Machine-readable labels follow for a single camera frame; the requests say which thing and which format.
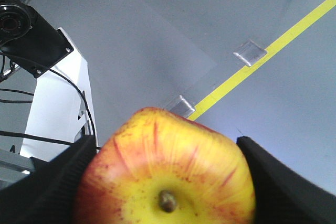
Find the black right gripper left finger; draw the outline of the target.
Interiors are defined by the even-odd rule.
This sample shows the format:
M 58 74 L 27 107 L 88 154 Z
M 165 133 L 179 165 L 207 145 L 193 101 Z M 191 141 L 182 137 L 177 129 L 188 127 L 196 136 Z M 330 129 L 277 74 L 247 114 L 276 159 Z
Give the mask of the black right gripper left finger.
M 37 171 L 1 190 L 1 223 L 71 223 L 81 177 L 96 155 L 85 135 Z

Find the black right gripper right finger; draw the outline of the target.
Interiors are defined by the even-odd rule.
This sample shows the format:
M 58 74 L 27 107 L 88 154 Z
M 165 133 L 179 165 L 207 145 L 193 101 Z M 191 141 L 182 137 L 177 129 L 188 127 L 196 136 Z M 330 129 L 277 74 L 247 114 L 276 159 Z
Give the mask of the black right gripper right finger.
M 237 139 L 253 178 L 256 223 L 335 223 L 335 195 L 306 180 L 247 136 Z

